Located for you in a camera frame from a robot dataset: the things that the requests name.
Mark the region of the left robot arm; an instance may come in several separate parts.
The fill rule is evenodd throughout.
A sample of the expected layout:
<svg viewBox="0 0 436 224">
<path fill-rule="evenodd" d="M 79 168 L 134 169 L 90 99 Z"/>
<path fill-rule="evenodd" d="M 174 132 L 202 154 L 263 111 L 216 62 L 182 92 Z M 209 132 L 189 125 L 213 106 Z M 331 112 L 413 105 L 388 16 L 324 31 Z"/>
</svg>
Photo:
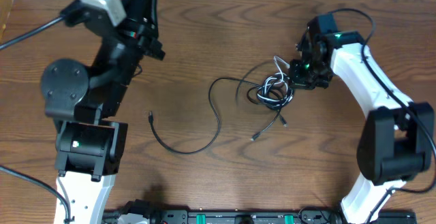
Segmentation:
<svg viewBox="0 0 436 224">
<path fill-rule="evenodd" d="M 63 58 L 40 86 L 57 130 L 55 169 L 61 199 L 55 223 L 100 223 L 114 186 L 128 126 L 113 121 L 140 61 L 161 60 L 157 0 L 74 0 L 61 16 L 84 25 L 102 44 L 91 65 Z"/>
</svg>

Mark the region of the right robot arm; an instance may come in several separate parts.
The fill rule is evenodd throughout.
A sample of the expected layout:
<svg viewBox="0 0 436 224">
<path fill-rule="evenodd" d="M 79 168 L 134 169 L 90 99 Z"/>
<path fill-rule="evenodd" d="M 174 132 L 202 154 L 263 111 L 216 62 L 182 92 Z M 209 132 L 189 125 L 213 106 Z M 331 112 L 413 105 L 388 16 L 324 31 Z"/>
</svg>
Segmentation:
<svg viewBox="0 0 436 224">
<path fill-rule="evenodd" d="M 430 168 L 435 158 L 435 112 L 400 91 L 374 60 L 368 39 L 340 31 L 333 12 L 318 15 L 296 49 L 289 87 L 326 89 L 334 76 L 348 87 L 365 116 L 356 158 L 360 174 L 332 223 L 372 223 L 393 193 Z"/>
</svg>

